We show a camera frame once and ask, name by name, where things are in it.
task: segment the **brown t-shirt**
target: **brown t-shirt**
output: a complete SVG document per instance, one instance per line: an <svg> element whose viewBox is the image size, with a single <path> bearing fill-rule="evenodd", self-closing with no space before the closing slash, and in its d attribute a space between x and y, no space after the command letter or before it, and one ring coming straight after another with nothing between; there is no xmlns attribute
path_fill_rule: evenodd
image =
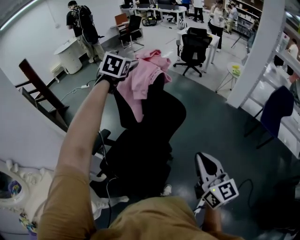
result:
<svg viewBox="0 0 300 240"><path fill-rule="evenodd" d="M128 206L109 229L96 231L89 180L72 167L56 171L38 226L38 240L240 240L203 232L179 197L150 198Z"/></svg>

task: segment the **blue chair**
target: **blue chair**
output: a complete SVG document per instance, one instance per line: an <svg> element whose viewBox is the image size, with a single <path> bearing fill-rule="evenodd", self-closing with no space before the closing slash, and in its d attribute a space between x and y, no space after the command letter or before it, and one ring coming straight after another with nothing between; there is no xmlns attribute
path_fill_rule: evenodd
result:
<svg viewBox="0 0 300 240"><path fill-rule="evenodd" d="M264 107L251 120L251 122L254 121L262 112L261 122L257 123L251 130L245 133L244 137L249 136L262 124L265 130L261 133L256 149L271 142L274 138L278 138L281 119L291 116L293 108L294 97L292 93L285 86L281 86L271 94ZM271 138L260 144L262 136L267 131L271 135Z"/></svg>

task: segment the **pink jacket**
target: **pink jacket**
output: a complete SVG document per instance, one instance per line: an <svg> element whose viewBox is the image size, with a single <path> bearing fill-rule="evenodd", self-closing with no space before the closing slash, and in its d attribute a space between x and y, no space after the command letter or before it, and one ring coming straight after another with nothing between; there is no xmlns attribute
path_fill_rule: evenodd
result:
<svg viewBox="0 0 300 240"><path fill-rule="evenodd" d="M117 90L131 107L137 122L141 122L142 99L147 99L148 86L153 84L161 73L165 75L165 83L172 81L166 73L171 61L161 57L160 50L140 51L135 58L139 61L139 65L129 73L125 81L119 83Z"/></svg>

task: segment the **gray floor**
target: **gray floor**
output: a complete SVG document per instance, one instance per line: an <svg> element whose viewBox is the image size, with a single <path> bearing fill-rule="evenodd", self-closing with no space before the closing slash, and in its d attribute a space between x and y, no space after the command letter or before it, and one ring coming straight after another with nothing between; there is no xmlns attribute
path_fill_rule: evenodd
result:
<svg viewBox="0 0 300 240"><path fill-rule="evenodd" d="M75 87L95 79L96 69L95 64L85 64L78 74L63 77L60 83L53 84L50 89L58 98L62 98ZM167 84L165 90L179 99L187 110L185 122L170 142L174 160L168 183L172 184L172 195L183 197L191 208L196 206L194 185L198 179L194 156L199 151L219 159L237 186L245 179L252 179L254 191L251 205L257 200L272 196L273 186L281 179L297 175L300 165L280 141L274 140L256 150L258 134L243 137L243 128L248 117L246 112L230 107L222 96L178 73L169 71L169 74L173 82ZM70 94L63 100L64 104L70 106L66 116L67 123L71 121L89 91L90 89L78 89L75 94ZM43 103L43 106L50 109L46 103ZM123 131L117 105L111 95L108 96L105 105L101 125L101 129L103 128L112 132L113 140ZM241 188L237 199L222 207L224 231L247 240L283 239L283 235L276 231L259 229L252 216L253 209L251 211L247 205L249 192L250 185L247 183ZM125 206L127 204L120 203L113 207L112 220ZM97 220L99 228L106 226L107 214L108 211L105 210Z"/></svg>

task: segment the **ceiling light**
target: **ceiling light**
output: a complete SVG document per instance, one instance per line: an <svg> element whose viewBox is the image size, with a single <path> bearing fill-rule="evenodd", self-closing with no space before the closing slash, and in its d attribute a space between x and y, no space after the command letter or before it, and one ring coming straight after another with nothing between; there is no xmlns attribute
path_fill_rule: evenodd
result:
<svg viewBox="0 0 300 240"><path fill-rule="evenodd" d="M0 31L2 31L7 25L9 25L21 12L23 12L25 9L29 8L32 4L37 2L38 0L33 0L23 8L21 8L15 15L13 15L1 28Z"/></svg>
<svg viewBox="0 0 300 240"><path fill-rule="evenodd" d="M292 17L292 14L290 14L289 12L285 12L285 14L286 14L288 17Z"/></svg>

